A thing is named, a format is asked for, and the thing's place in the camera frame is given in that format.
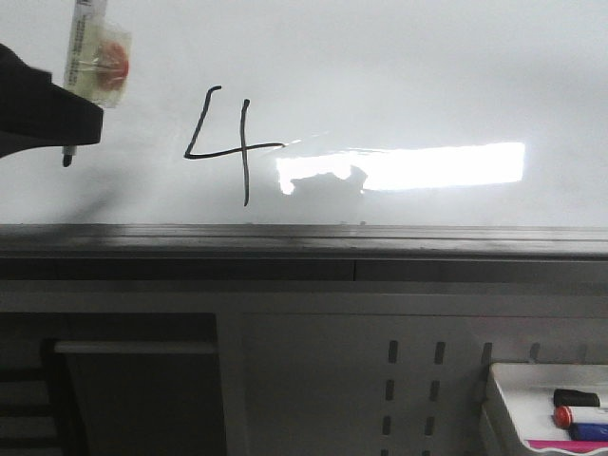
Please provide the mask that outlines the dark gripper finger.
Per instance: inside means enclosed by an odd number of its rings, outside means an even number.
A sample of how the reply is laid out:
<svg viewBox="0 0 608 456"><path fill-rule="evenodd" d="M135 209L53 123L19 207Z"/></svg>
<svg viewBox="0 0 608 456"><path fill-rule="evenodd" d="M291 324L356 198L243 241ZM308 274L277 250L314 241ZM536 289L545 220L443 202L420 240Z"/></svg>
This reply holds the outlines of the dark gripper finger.
<svg viewBox="0 0 608 456"><path fill-rule="evenodd" d="M1 46L1 156L101 140L104 111Z"/></svg>

